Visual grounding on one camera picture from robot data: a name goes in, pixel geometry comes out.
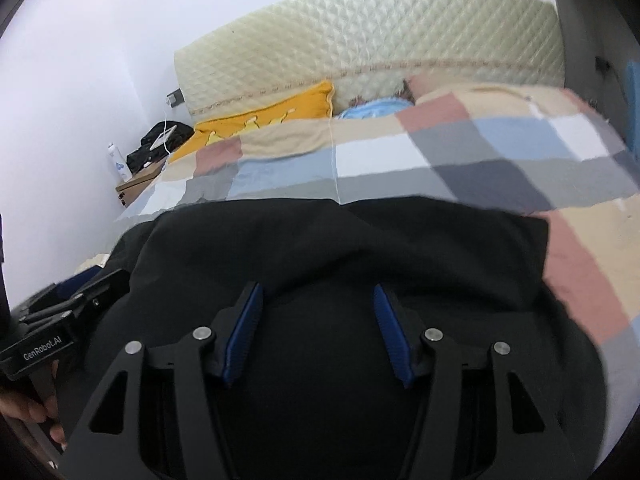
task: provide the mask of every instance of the metal screw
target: metal screw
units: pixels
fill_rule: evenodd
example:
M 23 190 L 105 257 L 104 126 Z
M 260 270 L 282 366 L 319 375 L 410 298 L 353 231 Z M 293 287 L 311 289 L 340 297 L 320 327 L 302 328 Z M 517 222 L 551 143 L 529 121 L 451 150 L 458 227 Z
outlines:
M 124 351 L 129 354 L 137 354 L 142 350 L 142 343 L 140 341 L 129 341 L 124 347 Z
M 211 329 L 208 326 L 199 326 L 196 330 L 193 331 L 193 337 L 198 341 L 202 341 L 203 339 L 207 339 L 211 336 Z
M 428 328 L 424 331 L 424 336 L 429 341 L 440 341 L 440 339 L 442 339 L 442 330 L 438 330 L 437 328 Z
M 497 354 L 507 355 L 509 352 L 511 352 L 511 347 L 504 341 L 498 341 L 496 344 L 494 344 L 494 350 Z

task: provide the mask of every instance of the nightstand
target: nightstand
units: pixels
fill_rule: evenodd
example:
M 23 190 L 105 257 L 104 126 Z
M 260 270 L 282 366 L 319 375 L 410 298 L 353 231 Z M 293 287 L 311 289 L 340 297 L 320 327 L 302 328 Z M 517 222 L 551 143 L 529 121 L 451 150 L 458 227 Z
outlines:
M 131 180 L 116 186 L 116 193 L 124 207 L 129 207 L 129 205 L 149 186 L 149 184 L 151 184 L 153 179 L 160 174 L 160 170 L 162 170 L 165 160 L 166 157 L 162 160 L 149 164 L 146 168 L 142 168 L 142 170 L 137 172 Z

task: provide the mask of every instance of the black cloth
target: black cloth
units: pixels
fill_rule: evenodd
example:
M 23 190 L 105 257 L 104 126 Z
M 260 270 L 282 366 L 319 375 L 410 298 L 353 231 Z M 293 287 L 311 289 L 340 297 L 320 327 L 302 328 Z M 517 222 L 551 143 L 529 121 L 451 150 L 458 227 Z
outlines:
M 593 344 L 542 282 L 542 219 L 426 198 L 203 203 L 126 233 L 104 273 L 130 293 L 99 323 L 79 367 L 61 364 L 58 397 L 72 434 L 130 340 L 153 347 L 209 324 L 248 281 L 265 308 L 243 377 L 215 390 L 240 478 L 395 479 L 421 394 L 394 377 L 372 309 L 391 286 L 426 326 L 463 344 L 498 340 L 530 355 L 580 478 L 596 461 L 605 385 Z
M 151 149 L 151 146 L 158 136 L 164 132 L 164 121 L 160 121 L 156 126 L 151 128 L 148 133 L 140 139 L 140 147 L 135 151 L 127 155 L 127 166 L 131 170 L 131 173 L 137 173 L 147 162 L 157 162 L 166 157 L 166 151 L 173 152 L 182 146 L 187 140 L 191 139 L 193 135 L 193 128 L 188 124 L 179 123 L 177 121 L 167 121 L 166 129 L 168 130 L 172 126 L 175 126 L 174 132 L 167 139 L 166 149 L 164 144 L 157 148 Z

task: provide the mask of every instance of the plaid bedsheet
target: plaid bedsheet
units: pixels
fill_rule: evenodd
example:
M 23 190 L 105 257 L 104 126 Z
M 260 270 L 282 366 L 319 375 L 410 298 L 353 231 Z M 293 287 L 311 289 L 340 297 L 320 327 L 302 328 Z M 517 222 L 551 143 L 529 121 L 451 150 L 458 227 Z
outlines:
M 571 92 L 462 85 L 394 116 L 297 120 L 207 146 L 169 164 L 114 227 L 184 204 L 280 197 L 416 194 L 545 216 L 545 278 L 606 368 L 603 459 L 640 402 L 639 186 L 623 142 Z

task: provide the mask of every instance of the quilted headboard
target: quilted headboard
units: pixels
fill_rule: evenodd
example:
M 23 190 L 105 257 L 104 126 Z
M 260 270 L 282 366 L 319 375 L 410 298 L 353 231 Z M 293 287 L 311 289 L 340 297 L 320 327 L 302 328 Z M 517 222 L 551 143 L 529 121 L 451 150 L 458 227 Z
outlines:
M 421 70 L 564 84 L 554 6 L 540 0 L 285 0 L 176 51 L 195 120 L 268 105 L 322 79 L 334 110 L 392 95 Z

